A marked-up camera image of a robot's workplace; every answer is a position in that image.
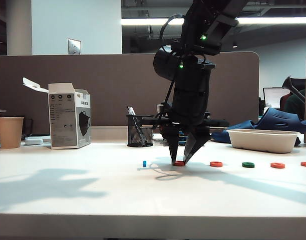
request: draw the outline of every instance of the computer monitor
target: computer monitor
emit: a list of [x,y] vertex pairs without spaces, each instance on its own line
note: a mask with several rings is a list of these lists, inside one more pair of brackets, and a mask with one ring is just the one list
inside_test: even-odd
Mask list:
[[265,87],[264,91],[264,99],[265,105],[271,105],[272,108],[280,109],[280,100],[282,96],[289,94],[291,91],[289,89],[285,89],[282,87]]

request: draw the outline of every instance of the blue slipper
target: blue slipper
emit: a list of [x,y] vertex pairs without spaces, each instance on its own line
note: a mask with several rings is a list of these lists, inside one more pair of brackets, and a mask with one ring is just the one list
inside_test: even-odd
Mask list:
[[[227,130],[231,130],[231,129],[255,129],[255,128],[254,128],[254,123],[251,120],[247,120],[245,122],[242,122],[242,123],[239,123],[233,126],[229,126],[227,128]],[[226,130],[223,130],[222,132],[217,132],[217,131],[213,132],[212,138],[221,143],[226,143],[226,144],[231,143],[229,134]]]
[[[295,131],[303,134],[306,132],[306,120],[301,121],[298,115],[294,113],[269,108],[257,124],[254,124],[252,121],[248,120],[243,123],[230,126],[227,129]],[[212,133],[212,138],[221,143],[231,143],[229,134],[226,130]]]

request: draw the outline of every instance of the white power adapter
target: white power adapter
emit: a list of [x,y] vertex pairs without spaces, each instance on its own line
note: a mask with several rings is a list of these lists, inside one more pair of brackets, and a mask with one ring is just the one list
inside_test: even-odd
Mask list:
[[41,138],[25,138],[25,145],[39,145],[43,143]]

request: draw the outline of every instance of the white bowl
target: white bowl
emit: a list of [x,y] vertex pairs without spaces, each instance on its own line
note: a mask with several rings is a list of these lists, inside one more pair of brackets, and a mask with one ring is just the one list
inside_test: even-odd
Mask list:
[[277,154],[290,153],[300,135],[297,131],[276,131],[256,129],[227,130],[232,146],[237,149],[248,149]]

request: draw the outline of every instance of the desk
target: desk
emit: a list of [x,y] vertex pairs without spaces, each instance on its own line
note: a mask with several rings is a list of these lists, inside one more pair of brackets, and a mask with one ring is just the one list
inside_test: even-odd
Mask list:
[[304,161],[306,145],[275,154],[213,141],[185,167],[158,142],[0,149],[0,239],[306,240]]

